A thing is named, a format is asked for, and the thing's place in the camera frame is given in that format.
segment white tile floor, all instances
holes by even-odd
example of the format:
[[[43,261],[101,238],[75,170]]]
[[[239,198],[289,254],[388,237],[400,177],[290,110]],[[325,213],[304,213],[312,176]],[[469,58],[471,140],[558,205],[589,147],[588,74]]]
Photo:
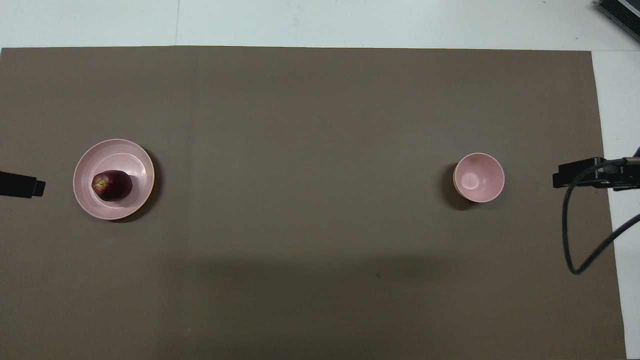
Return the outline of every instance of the white tile floor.
[[[605,157],[640,146],[640,43],[590,0],[0,1],[0,48],[118,45],[588,50]],[[640,212],[638,190],[609,199],[614,226]],[[615,252],[627,357],[639,358],[640,225]]]

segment black device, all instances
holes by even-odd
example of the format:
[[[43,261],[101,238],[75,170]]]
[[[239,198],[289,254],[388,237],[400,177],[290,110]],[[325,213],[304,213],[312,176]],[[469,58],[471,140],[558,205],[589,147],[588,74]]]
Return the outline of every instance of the black device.
[[[640,41],[640,0],[601,0],[596,8]]]
[[[614,191],[640,188],[640,147],[631,158],[607,160],[605,158],[590,158],[558,166],[558,172],[553,175],[554,188],[567,187],[564,193],[562,207],[562,238],[564,260],[569,271],[575,275],[581,274],[587,267],[609,246],[620,234],[629,227],[640,222],[640,214],[632,217],[613,231],[587,257],[578,268],[573,266],[569,251],[569,235],[567,228],[567,212],[569,198],[576,186],[592,186],[594,188],[612,188]]]
[[[33,176],[0,171],[0,195],[30,199],[32,196],[42,196],[45,185],[44,181]]]

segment pink plate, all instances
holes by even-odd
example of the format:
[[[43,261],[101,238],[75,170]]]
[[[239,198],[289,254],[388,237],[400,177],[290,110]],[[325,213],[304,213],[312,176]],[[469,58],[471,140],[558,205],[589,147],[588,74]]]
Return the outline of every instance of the pink plate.
[[[93,192],[91,182],[106,170],[122,170],[133,182],[131,193],[120,201],[103,201]],[[116,220],[133,214],[147,201],[154,187],[154,164],[138,144],[123,139],[105,140],[80,158],[74,172],[74,193],[78,204],[89,214]]]
[[[468,200],[488,202],[502,192],[504,171],[493,156],[475,152],[460,160],[453,171],[453,185]]]

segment bowl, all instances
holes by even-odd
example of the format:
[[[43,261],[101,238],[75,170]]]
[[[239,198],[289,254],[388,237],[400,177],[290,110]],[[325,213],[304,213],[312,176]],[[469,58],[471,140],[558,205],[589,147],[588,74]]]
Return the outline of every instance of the bowl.
[[[493,156],[474,152],[456,165],[453,185],[465,199],[489,202],[498,197],[504,188],[504,171]]]
[[[104,201],[92,189],[93,177],[106,170],[121,170],[133,182],[131,193],[119,201]],[[74,194],[89,214],[104,220],[116,220],[136,212],[147,201],[154,187],[154,164],[138,144],[110,139],[94,145],[82,155],[74,172]]]

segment table surface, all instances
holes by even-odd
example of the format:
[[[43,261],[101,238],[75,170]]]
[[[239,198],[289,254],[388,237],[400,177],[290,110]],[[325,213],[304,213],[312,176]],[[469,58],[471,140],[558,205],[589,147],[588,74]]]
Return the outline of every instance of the table surface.
[[[591,67],[586,51],[5,49],[0,152],[48,188],[0,202],[6,357],[624,357],[614,252],[566,271],[549,186],[602,149]],[[69,159],[119,136],[158,183],[113,223],[77,206]],[[487,204],[451,182],[474,151],[507,177]],[[575,258],[609,233],[606,203],[572,198]]]
[[[593,52],[607,158],[640,143],[640,44],[592,1],[18,1],[0,7],[0,47],[282,45]],[[614,227],[639,192],[609,192]],[[640,228],[615,243],[628,357],[640,357]]]

